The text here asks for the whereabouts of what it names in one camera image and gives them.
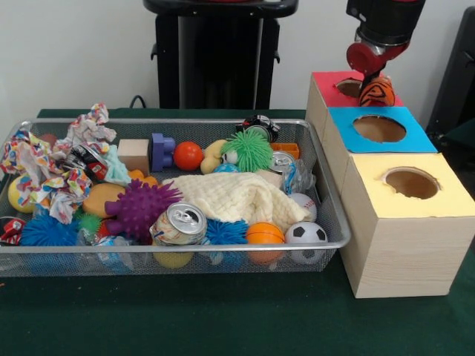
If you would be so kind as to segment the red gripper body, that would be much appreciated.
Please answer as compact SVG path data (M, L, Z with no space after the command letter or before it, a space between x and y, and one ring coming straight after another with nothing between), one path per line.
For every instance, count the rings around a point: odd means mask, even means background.
M347 49L349 66L364 76L376 76L386 64L406 51L409 42L389 44L361 40L352 43Z

